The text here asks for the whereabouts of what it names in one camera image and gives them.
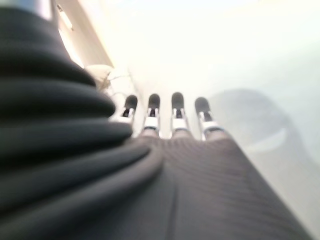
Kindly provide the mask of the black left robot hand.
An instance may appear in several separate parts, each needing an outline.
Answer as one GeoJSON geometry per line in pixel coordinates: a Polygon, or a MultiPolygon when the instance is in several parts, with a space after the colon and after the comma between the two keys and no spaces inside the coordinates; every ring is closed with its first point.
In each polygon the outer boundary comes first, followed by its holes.
{"type": "Polygon", "coordinates": [[[1,1],[1,239],[311,239],[223,129],[132,138],[115,110],[52,0],[1,1]]]}

